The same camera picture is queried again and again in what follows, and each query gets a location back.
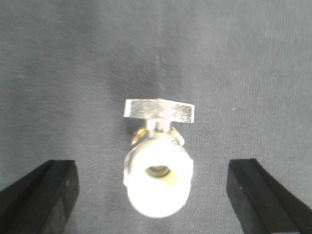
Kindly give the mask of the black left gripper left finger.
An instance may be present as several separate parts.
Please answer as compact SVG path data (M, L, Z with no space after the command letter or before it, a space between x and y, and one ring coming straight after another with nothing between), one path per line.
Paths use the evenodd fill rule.
M48 160L0 193L2 234L61 234L79 194L73 160Z

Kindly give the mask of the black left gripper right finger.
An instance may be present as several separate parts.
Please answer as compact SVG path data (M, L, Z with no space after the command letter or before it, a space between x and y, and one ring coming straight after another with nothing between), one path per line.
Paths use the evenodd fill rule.
M310 234L312 210L254 158L232 159L226 191L245 234Z

